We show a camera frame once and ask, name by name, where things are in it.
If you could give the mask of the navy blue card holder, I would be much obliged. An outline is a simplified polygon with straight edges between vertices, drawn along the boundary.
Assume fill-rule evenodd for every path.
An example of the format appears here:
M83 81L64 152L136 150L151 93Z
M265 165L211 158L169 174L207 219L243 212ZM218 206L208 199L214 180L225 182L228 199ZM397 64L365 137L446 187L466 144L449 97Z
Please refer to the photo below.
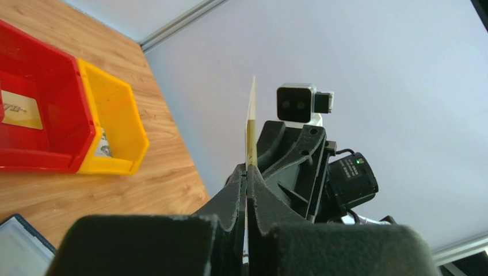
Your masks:
M1 275L45 275L56 248L20 214L1 222Z

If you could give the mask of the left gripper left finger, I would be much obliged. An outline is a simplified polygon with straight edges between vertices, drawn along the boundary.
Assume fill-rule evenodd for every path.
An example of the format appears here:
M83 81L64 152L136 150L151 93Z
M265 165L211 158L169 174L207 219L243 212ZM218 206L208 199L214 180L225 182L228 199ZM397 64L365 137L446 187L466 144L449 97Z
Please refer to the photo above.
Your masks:
M48 275L242 275L245 166L190 215L89 215L67 231Z

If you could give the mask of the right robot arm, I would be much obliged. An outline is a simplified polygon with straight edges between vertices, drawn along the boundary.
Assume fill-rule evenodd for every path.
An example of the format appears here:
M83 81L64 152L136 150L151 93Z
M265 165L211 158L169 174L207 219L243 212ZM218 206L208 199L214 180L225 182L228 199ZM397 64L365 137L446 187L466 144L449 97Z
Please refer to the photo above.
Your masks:
M322 126L286 126L267 121L257 141L258 168L267 187L286 206L312 223L395 224L391 216L373 220L353 208L372 200L378 182L367 159L337 149Z

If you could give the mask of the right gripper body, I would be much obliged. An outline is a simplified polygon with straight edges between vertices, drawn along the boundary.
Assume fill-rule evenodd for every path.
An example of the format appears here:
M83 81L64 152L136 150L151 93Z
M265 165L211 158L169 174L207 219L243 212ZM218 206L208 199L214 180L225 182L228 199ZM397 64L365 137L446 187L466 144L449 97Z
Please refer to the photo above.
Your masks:
M324 183L326 138L322 126L266 121L257 142L258 168L267 187L312 223Z

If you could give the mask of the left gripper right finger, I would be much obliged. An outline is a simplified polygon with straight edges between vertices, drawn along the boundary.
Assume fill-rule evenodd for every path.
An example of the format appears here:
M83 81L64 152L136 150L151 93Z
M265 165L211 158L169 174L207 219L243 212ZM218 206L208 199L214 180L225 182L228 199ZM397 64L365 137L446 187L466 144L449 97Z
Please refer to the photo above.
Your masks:
M427 243L404 225L313 224L247 168L250 275L439 275Z

